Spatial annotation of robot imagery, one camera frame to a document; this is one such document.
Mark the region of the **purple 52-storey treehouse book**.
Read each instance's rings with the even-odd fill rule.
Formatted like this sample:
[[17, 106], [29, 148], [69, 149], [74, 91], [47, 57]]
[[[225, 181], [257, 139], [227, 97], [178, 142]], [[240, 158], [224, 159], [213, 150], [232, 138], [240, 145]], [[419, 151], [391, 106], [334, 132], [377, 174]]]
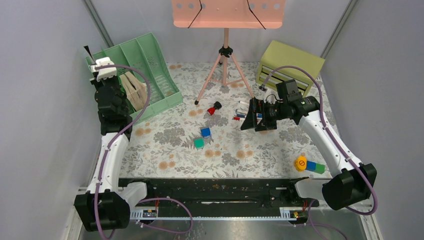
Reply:
[[141, 96], [143, 88], [142, 83], [130, 72], [125, 72], [119, 76], [122, 87], [125, 90], [127, 99], [130, 101], [135, 112], [141, 110], [145, 102]]

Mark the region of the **white sketch pad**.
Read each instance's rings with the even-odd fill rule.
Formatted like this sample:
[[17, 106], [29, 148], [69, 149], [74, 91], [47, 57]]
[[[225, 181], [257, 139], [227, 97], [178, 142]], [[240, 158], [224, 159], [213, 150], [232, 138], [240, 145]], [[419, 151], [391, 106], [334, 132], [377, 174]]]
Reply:
[[88, 46], [88, 45], [85, 45], [83, 48], [84, 48], [84, 49], [85, 49], [85, 51], [88, 53], [88, 57], [89, 57], [90, 65], [95, 65], [95, 64], [96, 64], [96, 61], [95, 61], [95, 60], [94, 60], [94, 58], [93, 58], [93, 55], [92, 55], [92, 53], [91, 53], [91, 51], [90, 51], [89, 46]]

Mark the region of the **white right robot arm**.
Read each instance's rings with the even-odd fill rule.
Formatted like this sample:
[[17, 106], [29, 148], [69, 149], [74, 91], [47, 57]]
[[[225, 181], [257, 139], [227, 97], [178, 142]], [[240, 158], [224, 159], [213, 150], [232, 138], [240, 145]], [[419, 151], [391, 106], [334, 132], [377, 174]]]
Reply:
[[304, 178], [294, 182], [287, 191], [287, 201], [293, 206], [306, 199], [322, 200], [333, 210], [347, 208], [372, 198], [377, 210], [378, 199], [373, 188], [377, 170], [363, 164], [336, 134], [323, 112], [320, 101], [314, 96], [302, 96], [293, 79], [277, 84], [278, 99], [274, 103], [255, 97], [249, 100], [247, 115], [240, 129], [257, 132], [275, 130], [277, 122], [290, 119], [299, 126], [317, 147], [332, 178], [330, 180]]

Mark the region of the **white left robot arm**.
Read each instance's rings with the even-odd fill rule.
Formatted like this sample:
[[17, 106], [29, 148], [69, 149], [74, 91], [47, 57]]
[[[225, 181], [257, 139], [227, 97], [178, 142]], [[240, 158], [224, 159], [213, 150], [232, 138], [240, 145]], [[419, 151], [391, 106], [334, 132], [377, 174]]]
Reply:
[[140, 202], [152, 204], [155, 192], [145, 183], [131, 183], [118, 190], [119, 171], [132, 133], [127, 97], [119, 78], [93, 79], [100, 121], [101, 149], [87, 190], [74, 199], [74, 207], [88, 232], [124, 229], [130, 214]]

